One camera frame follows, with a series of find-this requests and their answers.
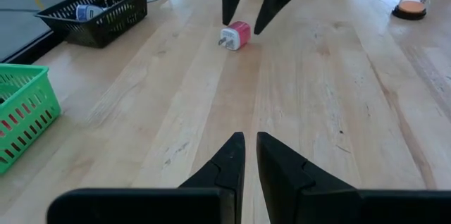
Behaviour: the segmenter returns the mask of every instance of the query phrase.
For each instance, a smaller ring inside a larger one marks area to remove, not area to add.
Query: wooden table
[[[254,24],[262,0],[241,0]],[[451,0],[417,22],[398,0],[293,0],[238,52],[221,0],[160,0],[105,49],[62,43],[61,117],[0,178],[2,223],[43,223],[78,187],[177,187],[246,137],[243,223],[267,223],[255,155],[267,131],[362,188],[451,189]]]

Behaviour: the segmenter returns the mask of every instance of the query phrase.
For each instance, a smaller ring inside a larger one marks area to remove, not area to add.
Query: floor
[[[63,113],[1,177],[1,222],[43,223],[78,187],[177,187],[235,131],[242,223],[268,223],[258,131],[355,187],[451,189],[451,3],[410,22],[397,1],[293,0],[232,52],[221,0],[160,0],[105,49],[60,44],[37,64]]]
[[[40,0],[44,7],[53,6],[63,0]],[[27,12],[5,11],[27,10]],[[49,28],[34,17],[39,7],[34,0],[0,0],[0,61],[25,46]]]

